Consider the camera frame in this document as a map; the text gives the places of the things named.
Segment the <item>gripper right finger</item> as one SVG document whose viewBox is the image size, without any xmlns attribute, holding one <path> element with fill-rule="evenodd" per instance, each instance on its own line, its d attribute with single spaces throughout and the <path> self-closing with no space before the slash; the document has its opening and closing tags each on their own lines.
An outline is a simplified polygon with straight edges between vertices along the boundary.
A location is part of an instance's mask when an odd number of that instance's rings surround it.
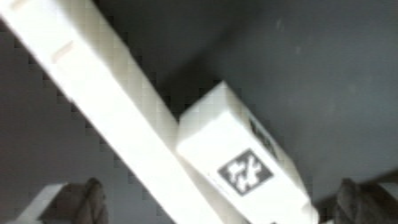
<svg viewBox="0 0 398 224">
<path fill-rule="evenodd" d="M 398 179 L 358 183 L 344 178 L 321 224 L 398 224 Z"/>
</svg>

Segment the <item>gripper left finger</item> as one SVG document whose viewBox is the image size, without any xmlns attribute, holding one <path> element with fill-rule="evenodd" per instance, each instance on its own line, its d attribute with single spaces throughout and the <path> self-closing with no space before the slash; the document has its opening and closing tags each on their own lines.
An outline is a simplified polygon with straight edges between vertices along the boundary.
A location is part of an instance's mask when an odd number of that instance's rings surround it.
<svg viewBox="0 0 398 224">
<path fill-rule="evenodd" d="M 109 224 L 99 180 L 45 185 L 10 224 Z"/>
</svg>

